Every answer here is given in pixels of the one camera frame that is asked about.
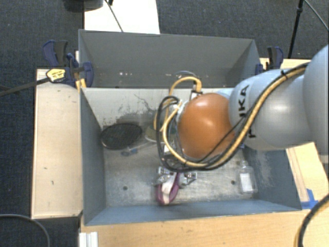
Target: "blue clamp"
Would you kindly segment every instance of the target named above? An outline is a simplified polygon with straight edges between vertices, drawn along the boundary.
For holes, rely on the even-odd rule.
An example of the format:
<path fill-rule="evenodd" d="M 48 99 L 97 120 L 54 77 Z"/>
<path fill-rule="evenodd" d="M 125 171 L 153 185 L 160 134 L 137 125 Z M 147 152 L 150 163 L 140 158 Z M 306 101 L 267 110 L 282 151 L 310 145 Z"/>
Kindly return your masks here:
<path fill-rule="evenodd" d="M 256 69 L 255 69 L 255 75 L 258 75 L 260 73 L 264 72 L 264 67 L 261 63 L 256 65 Z"/>
<path fill-rule="evenodd" d="M 49 40 L 42 47 L 43 56 L 52 68 L 61 67 L 65 69 L 66 78 L 60 83 L 75 87 L 76 81 L 83 78 L 87 87 L 91 87 L 94 80 L 94 70 L 91 62 L 84 62 L 82 67 L 79 67 L 79 62 L 72 53 L 65 54 L 66 46 L 67 41 Z"/>
<path fill-rule="evenodd" d="M 319 201 L 314 199 L 312 190 L 306 189 L 309 201 L 301 202 L 303 209 L 312 209 Z"/>
<path fill-rule="evenodd" d="M 266 70 L 280 69 L 283 63 L 283 51 L 279 47 L 268 47 L 269 62 L 266 62 Z"/>

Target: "wire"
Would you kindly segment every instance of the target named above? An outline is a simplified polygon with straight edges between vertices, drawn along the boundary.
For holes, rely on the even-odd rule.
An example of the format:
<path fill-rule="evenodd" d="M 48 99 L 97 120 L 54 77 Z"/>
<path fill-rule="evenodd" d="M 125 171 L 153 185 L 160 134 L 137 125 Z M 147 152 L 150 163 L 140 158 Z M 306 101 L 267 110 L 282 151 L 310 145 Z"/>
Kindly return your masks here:
<path fill-rule="evenodd" d="M 174 111 L 169 115 L 169 117 L 164 121 L 162 128 L 160 131 L 162 132 L 162 139 L 169 149 L 169 151 L 184 165 L 188 166 L 190 168 L 193 168 L 194 170 L 213 170 L 215 168 L 218 168 L 225 163 L 227 163 L 238 151 L 240 144 L 243 142 L 245 139 L 253 121 L 255 120 L 260 108 L 262 107 L 263 103 L 267 99 L 267 97 L 278 87 L 280 86 L 283 82 L 288 80 L 289 78 L 299 75 L 302 72 L 305 71 L 307 67 L 307 64 L 302 64 L 299 65 L 295 68 L 292 68 L 288 70 L 286 73 L 283 71 L 281 72 L 281 75 L 278 76 L 271 84 L 269 84 L 259 95 L 257 100 L 254 102 L 254 104 L 251 106 L 249 111 L 246 113 L 245 116 L 245 121 L 243 124 L 240 126 L 238 130 L 238 135 L 235 137 L 235 139 L 231 142 L 231 144 L 226 148 L 226 150 L 213 158 L 208 159 L 208 161 L 205 163 L 206 158 L 201 159 L 199 162 L 195 161 L 190 161 L 187 160 L 186 158 L 183 158 L 180 156 L 169 144 L 168 139 L 167 139 L 167 127 L 170 122 L 170 120 L 177 114 L 179 106 L 174 109 Z M 242 119 L 234 126 L 237 127 L 241 123 Z M 220 140 L 220 142 L 215 146 L 214 149 L 218 147 L 218 145 L 223 141 Z"/>
<path fill-rule="evenodd" d="M 329 194 L 325 196 L 321 201 L 319 201 L 307 214 L 305 219 L 303 220 L 302 225 L 299 227 L 299 230 L 295 237 L 295 246 L 296 247 L 303 247 L 303 239 L 307 229 L 308 224 L 311 222 L 312 218 L 315 217 L 317 214 L 325 210 L 329 207 Z"/>
<path fill-rule="evenodd" d="M 174 89 L 177 87 L 177 85 L 179 85 L 180 83 L 184 82 L 184 81 L 194 81 L 196 83 L 196 87 L 195 87 L 195 91 L 200 93 L 201 92 L 201 89 L 202 89 L 202 83 L 201 81 L 196 78 L 196 77 L 192 77 L 192 76 L 187 76 L 187 77 L 182 77 L 178 80 L 176 80 L 174 82 L 174 84 L 171 86 L 171 88 L 169 89 L 169 96 L 172 96 L 173 95 L 173 92 L 174 92 Z M 166 110 L 166 115 L 164 117 L 164 120 L 166 120 L 168 118 L 168 109 Z M 156 129 L 156 118 L 157 118 L 157 113 L 155 114 L 154 116 L 154 120 L 153 120 L 153 128 Z"/>
<path fill-rule="evenodd" d="M 307 3 L 307 5 L 311 8 L 311 10 L 313 11 L 313 13 L 318 17 L 318 19 L 321 21 L 321 23 L 324 25 L 325 29 L 329 32 L 329 28 L 326 25 L 326 23 L 324 22 L 324 20 L 322 19 L 322 17 L 319 15 L 319 13 L 314 9 L 314 7 L 309 3 L 308 0 L 304 0 L 305 3 Z"/>
<path fill-rule="evenodd" d="M 121 25 L 120 25 L 120 23 L 119 23 L 119 21 L 118 21 L 118 19 L 117 19 L 117 17 L 116 17 L 115 14 L 114 14 L 114 11 L 113 11 L 113 9 L 112 9 L 112 6 L 109 4 L 109 2 L 108 2 L 107 0 L 104 0 L 104 1 L 107 3 L 109 9 L 111 10 L 112 15 L 113 15 L 115 21 L 117 22 L 117 24 L 118 24 L 118 26 L 119 26 L 121 32 L 124 33 L 124 32 L 123 32 L 123 29 L 122 29 L 122 27 L 121 27 Z"/>
<path fill-rule="evenodd" d="M 50 247 L 50 237 L 49 237 L 48 231 L 46 230 L 46 228 L 39 221 L 33 220 L 33 219 L 31 219 L 27 216 L 23 216 L 23 215 L 19 215 L 19 214 L 0 214 L 0 219 L 1 218 L 18 218 L 18 219 L 23 219 L 23 220 L 27 220 L 27 221 L 30 221 L 30 222 L 34 222 L 39 228 L 42 229 L 42 231 L 46 235 L 47 247 Z"/>

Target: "gray bin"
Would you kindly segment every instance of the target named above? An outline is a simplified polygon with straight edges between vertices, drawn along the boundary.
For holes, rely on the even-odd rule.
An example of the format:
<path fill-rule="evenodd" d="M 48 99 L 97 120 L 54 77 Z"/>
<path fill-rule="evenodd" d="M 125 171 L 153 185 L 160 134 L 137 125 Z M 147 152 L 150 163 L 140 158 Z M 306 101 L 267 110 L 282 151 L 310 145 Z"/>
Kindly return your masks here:
<path fill-rule="evenodd" d="M 154 50 L 148 50 L 151 55 L 144 55 L 140 50 L 145 46 L 145 39 L 148 46 L 154 46 Z M 179 70 L 193 71 L 207 86 L 204 92 L 216 92 L 218 89 L 229 91 L 223 87 L 233 87 L 241 79 L 252 76 L 259 62 L 254 41 L 80 30 L 79 42 L 80 61 L 92 61 L 95 69 L 93 86 L 97 86 L 82 89 L 80 94 L 85 225 L 301 209 L 284 151 L 242 149 L 225 166 L 210 172 L 199 172 L 198 180 L 186 189 L 181 189 L 172 205 L 159 206 L 152 186 L 160 165 L 156 146 L 147 144 L 137 153 L 123 156 L 121 151 L 111 151 L 101 145 L 100 133 L 106 126 L 132 122 L 145 131 L 152 124 L 160 101 L 168 94 L 168 87 L 174 81 L 166 74 L 172 75 Z M 179 47 L 179 58 L 172 54 L 169 45 Z M 225 62 L 223 55 L 230 49 L 234 50 L 225 56 Z M 207 59 L 207 68 L 203 70 L 200 70 L 205 64 L 203 59 L 186 59 L 201 52 L 208 52 L 206 56 L 212 54 Z M 150 66 L 158 63 L 158 69 L 153 70 L 155 66 L 149 67 L 148 63 L 151 63 Z M 123 67 L 132 75 L 118 74 Z M 177 89 L 175 94 L 186 100 L 190 90 Z M 147 142 L 142 136 L 131 147 Z M 236 174 L 243 158 L 255 170 L 259 192 L 253 196 L 242 195 L 237 188 Z"/>

